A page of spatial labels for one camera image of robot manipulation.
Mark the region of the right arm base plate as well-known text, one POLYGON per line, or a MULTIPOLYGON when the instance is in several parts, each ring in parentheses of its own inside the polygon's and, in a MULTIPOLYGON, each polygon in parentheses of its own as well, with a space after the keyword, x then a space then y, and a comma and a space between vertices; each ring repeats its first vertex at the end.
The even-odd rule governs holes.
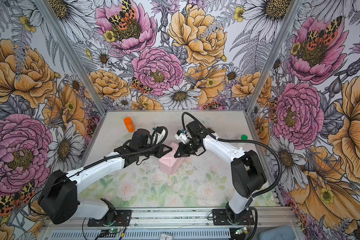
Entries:
POLYGON ((213 209, 212 220, 215 226, 253 226, 255 223, 251 210, 243 210, 241 213, 235 214, 230 209, 213 209))

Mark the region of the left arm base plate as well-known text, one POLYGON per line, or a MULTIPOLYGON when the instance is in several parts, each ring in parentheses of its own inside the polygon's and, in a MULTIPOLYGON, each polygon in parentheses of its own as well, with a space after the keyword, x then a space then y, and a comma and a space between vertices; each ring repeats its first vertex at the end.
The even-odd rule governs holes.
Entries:
POLYGON ((106 215, 96 220, 90 218, 88 227, 128 227, 132 218, 132 210, 109 210, 106 215))

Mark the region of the purple wrapping paper sheet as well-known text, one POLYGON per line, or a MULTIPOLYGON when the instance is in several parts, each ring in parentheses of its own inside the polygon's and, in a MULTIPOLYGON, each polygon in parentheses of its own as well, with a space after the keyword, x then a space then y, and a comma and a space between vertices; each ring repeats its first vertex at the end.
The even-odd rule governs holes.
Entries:
POLYGON ((175 158, 175 153, 179 147, 179 144, 172 142, 170 147, 172 150, 159 159, 159 166, 161 172, 172 176, 177 172, 186 158, 175 158))

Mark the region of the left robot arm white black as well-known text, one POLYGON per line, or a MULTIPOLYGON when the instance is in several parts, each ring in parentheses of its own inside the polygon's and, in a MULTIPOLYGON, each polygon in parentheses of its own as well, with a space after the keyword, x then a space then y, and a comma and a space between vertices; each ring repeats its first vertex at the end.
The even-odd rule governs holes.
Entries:
POLYGON ((116 148, 106 160, 92 167, 83 167, 69 172, 53 172, 42 190, 38 204, 50 220, 58 225, 70 219, 94 219, 104 226, 112 225, 116 219, 116 208, 110 201, 82 199, 80 194, 103 177, 137 162, 141 156, 161 158, 172 148, 161 144, 153 150, 141 147, 133 151, 128 145, 116 148))

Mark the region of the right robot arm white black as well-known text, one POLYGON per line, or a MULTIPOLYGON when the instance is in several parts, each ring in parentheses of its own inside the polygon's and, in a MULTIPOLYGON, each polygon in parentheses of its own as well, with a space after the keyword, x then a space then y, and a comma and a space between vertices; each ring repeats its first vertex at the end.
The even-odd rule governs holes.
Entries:
POLYGON ((217 134, 207 135, 205 131, 189 137, 179 130, 175 138, 180 141, 175 158, 199 156, 199 149, 203 149, 202 154, 211 151, 231 166, 235 192, 226 205, 226 215, 231 224, 238 224, 240 217, 249 211, 254 194, 267 182, 258 154, 224 142, 217 134))

